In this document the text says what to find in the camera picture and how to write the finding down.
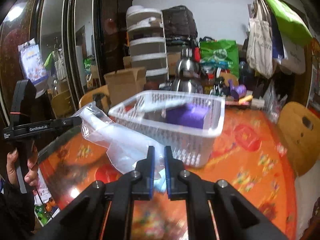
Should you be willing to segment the person's left hand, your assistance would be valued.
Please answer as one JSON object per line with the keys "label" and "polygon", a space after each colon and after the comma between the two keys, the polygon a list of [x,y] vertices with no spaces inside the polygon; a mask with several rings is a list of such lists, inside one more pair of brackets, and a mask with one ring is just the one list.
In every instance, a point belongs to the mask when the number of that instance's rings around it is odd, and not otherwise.
{"label": "person's left hand", "polygon": [[[7,154],[7,175],[8,175],[8,181],[11,185],[14,187],[19,187],[19,182],[17,178],[17,172],[15,163],[18,160],[18,151],[17,149],[14,149],[12,152],[9,152]],[[38,160],[38,151],[36,146],[33,147],[32,156],[28,159],[28,173],[24,177],[24,181],[29,186],[37,186],[39,181],[39,175],[38,170],[39,166],[37,164]]]}

